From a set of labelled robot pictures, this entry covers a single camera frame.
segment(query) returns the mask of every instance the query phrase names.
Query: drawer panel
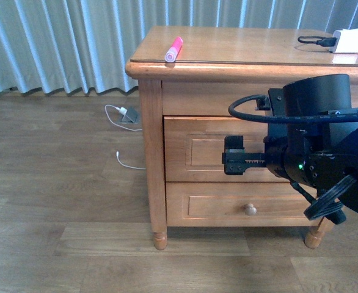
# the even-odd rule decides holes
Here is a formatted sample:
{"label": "drawer panel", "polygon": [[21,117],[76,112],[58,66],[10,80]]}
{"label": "drawer panel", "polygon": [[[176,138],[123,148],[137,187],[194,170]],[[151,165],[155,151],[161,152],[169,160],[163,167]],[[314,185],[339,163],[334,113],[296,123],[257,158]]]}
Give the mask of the drawer panel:
{"label": "drawer panel", "polygon": [[[163,82],[164,115],[230,116],[229,105],[249,95],[267,95],[270,88],[282,88],[289,82],[231,83],[231,82]],[[358,107],[358,84],[351,85],[353,107]],[[255,111],[255,101],[237,107],[237,110],[263,115]]]}
{"label": "drawer panel", "polygon": [[[169,226],[318,224],[305,218],[309,203],[287,183],[167,183],[166,187]],[[249,204],[256,214],[245,213]]]}
{"label": "drawer panel", "polygon": [[243,135],[249,153],[263,153],[267,125],[232,117],[165,117],[166,181],[286,182],[266,168],[228,176],[221,164],[224,138]]}

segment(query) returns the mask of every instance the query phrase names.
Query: wooden knob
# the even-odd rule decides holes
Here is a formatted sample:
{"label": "wooden knob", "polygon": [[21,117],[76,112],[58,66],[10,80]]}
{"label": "wooden knob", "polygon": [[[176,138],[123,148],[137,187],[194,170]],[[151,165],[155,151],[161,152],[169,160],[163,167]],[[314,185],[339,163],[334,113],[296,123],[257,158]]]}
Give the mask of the wooden knob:
{"label": "wooden knob", "polygon": [[257,209],[252,203],[249,203],[244,206],[244,213],[246,215],[255,215],[257,213]]}

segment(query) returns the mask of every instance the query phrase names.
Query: white power adapter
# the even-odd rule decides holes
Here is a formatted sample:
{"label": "white power adapter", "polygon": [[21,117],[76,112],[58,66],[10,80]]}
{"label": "white power adapter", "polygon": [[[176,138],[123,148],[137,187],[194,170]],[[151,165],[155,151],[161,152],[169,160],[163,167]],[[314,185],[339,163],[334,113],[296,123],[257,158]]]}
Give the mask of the white power adapter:
{"label": "white power adapter", "polygon": [[335,45],[330,47],[332,53],[358,53],[358,29],[340,29],[332,35]]}

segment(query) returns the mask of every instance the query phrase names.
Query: wooden nightstand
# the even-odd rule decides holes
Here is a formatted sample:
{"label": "wooden nightstand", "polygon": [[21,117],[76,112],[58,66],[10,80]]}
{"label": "wooden nightstand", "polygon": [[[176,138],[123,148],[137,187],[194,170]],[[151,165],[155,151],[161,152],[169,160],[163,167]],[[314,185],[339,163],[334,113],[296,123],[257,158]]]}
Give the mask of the wooden nightstand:
{"label": "wooden nightstand", "polygon": [[[164,55],[176,36],[184,41],[175,63]],[[309,205],[287,181],[265,168],[227,176],[224,137],[244,135],[250,152],[263,151],[266,125],[237,120],[228,106],[243,96],[326,74],[351,78],[358,107],[358,54],[331,54],[297,42],[324,32],[288,29],[154,27],[126,65],[139,80],[150,217],[157,249],[167,226],[314,226],[305,243],[319,245],[332,228],[309,222]],[[255,105],[241,108],[255,113]]]}

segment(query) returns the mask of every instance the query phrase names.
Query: curtain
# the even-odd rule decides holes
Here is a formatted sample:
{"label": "curtain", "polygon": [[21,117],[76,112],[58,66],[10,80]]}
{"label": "curtain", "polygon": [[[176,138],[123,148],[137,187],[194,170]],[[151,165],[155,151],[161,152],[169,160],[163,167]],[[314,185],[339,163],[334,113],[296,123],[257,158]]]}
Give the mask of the curtain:
{"label": "curtain", "polygon": [[152,26],[358,27],[358,0],[0,0],[0,92],[129,91]]}

